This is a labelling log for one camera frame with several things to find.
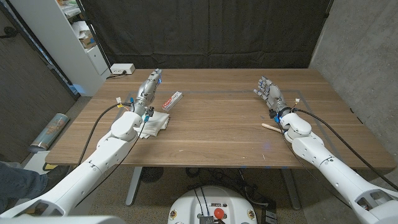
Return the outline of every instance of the toothpaste tube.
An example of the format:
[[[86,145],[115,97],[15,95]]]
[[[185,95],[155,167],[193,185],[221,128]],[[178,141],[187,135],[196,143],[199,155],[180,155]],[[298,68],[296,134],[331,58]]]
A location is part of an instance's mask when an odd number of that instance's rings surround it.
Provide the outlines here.
[[[169,111],[179,100],[182,98],[182,93],[176,91],[166,103],[163,104],[162,108],[165,111]]]

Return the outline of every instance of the black curtain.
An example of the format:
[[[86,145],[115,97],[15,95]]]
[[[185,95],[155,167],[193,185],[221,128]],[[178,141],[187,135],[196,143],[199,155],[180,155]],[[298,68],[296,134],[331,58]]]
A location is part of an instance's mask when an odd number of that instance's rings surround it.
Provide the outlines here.
[[[329,0],[82,0],[106,56],[136,68],[307,68]]]

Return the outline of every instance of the white cloth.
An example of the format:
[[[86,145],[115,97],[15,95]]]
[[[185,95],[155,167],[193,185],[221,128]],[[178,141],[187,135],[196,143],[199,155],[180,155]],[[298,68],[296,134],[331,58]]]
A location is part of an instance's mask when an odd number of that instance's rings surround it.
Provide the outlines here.
[[[144,129],[140,135],[140,138],[148,138],[149,136],[157,136],[157,133],[161,129],[166,129],[167,123],[169,122],[169,114],[161,113],[154,111],[153,117],[149,118],[146,122]],[[144,123],[141,124],[139,128],[134,128],[138,132],[141,132],[142,126]]]

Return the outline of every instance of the table leg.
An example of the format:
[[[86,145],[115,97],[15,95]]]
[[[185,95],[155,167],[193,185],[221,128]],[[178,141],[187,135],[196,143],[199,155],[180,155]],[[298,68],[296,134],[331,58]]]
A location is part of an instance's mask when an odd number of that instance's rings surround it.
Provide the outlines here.
[[[139,178],[141,176],[141,171],[142,171],[142,167],[134,168],[134,172],[132,173],[132,177],[131,177],[129,193],[127,193],[127,198],[126,198],[127,206],[131,206],[134,202],[134,199],[137,194],[138,186],[140,183]]]
[[[300,210],[301,204],[299,200],[299,195],[297,193],[296,185],[293,179],[293,173],[290,169],[281,169],[282,177],[285,181],[285,186],[289,193],[290,203],[294,210]]]

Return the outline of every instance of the wooden stick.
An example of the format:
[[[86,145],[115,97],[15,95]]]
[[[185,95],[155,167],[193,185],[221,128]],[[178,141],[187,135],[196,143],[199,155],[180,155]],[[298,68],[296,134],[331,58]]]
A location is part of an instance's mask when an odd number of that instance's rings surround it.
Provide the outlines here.
[[[274,131],[277,131],[277,132],[279,132],[279,133],[282,133],[282,131],[280,131],[279,128],[275,128],[275,127],[273,127],[273,126],[271,126],[271,125],[269,125],[269,124],[264,124],[264,123],[262,123],[261,126],[263,126],[263,127],[265,127],[265,128],[268,128],[268,129],[271,129],[271,130],[274,130]]]

